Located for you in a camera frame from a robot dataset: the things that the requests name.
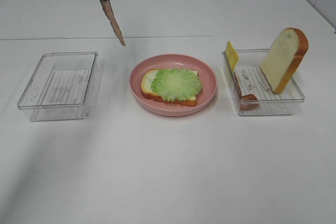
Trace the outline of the bacon strip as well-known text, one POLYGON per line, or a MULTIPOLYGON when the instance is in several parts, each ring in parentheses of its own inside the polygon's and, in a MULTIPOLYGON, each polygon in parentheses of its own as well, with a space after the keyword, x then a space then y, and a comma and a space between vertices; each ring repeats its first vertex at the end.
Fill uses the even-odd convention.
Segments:
POLYGON ((240 85, 238 83, 238 78, 234 73, 235 87, 238 92, 239 97, 239 107, 242 111, 249 111, 259 107, 259 102, 257 102, 257 97, 254 94, 242 95, 240 85))
POLYGON ((119 25, 118 25, 118 23, 117 23, 117 21, 115 19, 114 12, 113 12, 110 0, 107 0, 107 1, 100 0, 100 3, 101 3, 102 10, 103 10, 105 16, 107 17, 107 19, 110 22, 110 25, 111 25, 111 27, 113 29, 114 34, 119 39, 121 45, 125 46, 125 41, 123 39, 121 29, 120 29, 120 27, 119 27, 119 25))

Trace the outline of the bread slice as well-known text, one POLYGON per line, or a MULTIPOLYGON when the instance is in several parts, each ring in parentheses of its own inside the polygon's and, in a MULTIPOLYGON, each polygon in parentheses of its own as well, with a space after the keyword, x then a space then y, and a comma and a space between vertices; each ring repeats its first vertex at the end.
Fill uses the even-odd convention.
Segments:
POLYGON ((182 104, 182 105, 187 105, 187 106, 195 106, 197 104, 197 96, 195 98, 191 98, 190 100, 187 101, 182 101, 179 102, 178 100, 175 101, 164 101, 160 96, 155 94, 151 90, 151 82, 153 81, 155 75, 157 74, 159 69, 152 69, 148 71, 141 80, 140 88, 141 88, 141 93, 146 99, 158 101, 158 102, 164 102, 164 103, 177 103, 177 104, 182 104))
POLYGON ((308 49, 308 39, 298 28, 284 29, 273 41, 260 64, 273 93, 283 92, 308 49))

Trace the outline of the green lettuce leaf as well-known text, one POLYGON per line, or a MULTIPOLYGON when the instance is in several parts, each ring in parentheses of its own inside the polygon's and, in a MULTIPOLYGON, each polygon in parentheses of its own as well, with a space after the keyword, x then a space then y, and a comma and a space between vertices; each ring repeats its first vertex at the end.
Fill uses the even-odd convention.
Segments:
POLYGON ((160 69, 151 82, 151 90, 164 101, 187 101, 195 98, 201 89, 198 75, 184 68, 160 69))

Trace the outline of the left clear plastic container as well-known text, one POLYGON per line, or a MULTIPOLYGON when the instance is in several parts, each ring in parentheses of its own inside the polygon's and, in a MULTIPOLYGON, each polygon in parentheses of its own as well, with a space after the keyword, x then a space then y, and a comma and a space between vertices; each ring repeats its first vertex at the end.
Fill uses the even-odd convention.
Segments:
POLYGON ((84 119, 96 105, 101 75, 95 51, 43 54, 17 108, 31 122, 84 119))

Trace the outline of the clear plastic container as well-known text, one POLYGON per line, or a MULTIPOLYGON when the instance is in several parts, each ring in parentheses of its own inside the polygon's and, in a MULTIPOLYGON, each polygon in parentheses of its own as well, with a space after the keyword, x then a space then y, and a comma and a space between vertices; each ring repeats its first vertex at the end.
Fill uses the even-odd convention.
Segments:
POLYGON ((222 52, 224 74, 237 114, 241 116, 295 114, 300 104, 304 102, 305 97, 294 79, 289 81, 282 93, 273 93, 259 67, 268 53, 268 49, 242 49, 237 50, 237 53, 239 61, 235 67, 235 71, 231 72, 225 51, 222 52), (257 102, 259 102, 258 108, 249 111, 242 111, 240 109, 234 73, 238 78, 242 95, 254 94, 258 99, 257 102))
POLYGON ((95 51, 43 54, 17 108, 31 122, 84 119, 96 105, 101 75, 95 51))

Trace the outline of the pink round plate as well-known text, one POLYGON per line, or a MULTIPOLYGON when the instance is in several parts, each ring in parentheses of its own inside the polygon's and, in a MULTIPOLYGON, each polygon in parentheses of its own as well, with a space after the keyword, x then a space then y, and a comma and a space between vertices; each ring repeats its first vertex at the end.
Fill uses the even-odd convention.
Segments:
POLYGON ((165 54, 139 63, 129 78, 137 103, 150 112, 185 116, 205 108, 217 91, 214 71, 186 55, 165 54))

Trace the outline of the yellow cheese slice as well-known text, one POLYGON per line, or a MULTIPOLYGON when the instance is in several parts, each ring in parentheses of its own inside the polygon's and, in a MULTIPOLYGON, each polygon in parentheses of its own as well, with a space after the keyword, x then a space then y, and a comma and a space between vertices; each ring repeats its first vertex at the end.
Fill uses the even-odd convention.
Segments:
POLYGON ((230 41, 226 44, 225 54, 230 70, 231 72, 234 72, 239 61, 239 55, 230 41))

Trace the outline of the right clear plastic container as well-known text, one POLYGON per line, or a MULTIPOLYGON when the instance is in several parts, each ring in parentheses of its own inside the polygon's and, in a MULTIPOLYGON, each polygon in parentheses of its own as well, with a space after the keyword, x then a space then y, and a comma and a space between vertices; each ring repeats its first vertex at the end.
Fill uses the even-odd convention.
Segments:
POLYGON ((304 102, 305 97, 294 79, 289 81, 282 93, 273 93, 259 67, 268 53, 268 49, 242 49, 237 50, 237 53, 239 61, 235 67, 235 71, 231 72, 225 51, 222 52, 224 74, 237 114, 241 116, 295 114, 300 104, 304 102), (242 95, 254 94, 258 99, 257 102, 259 102, 258 108, 249 111, 242 111, 240 109, 234 73, 238 78, 242 95))

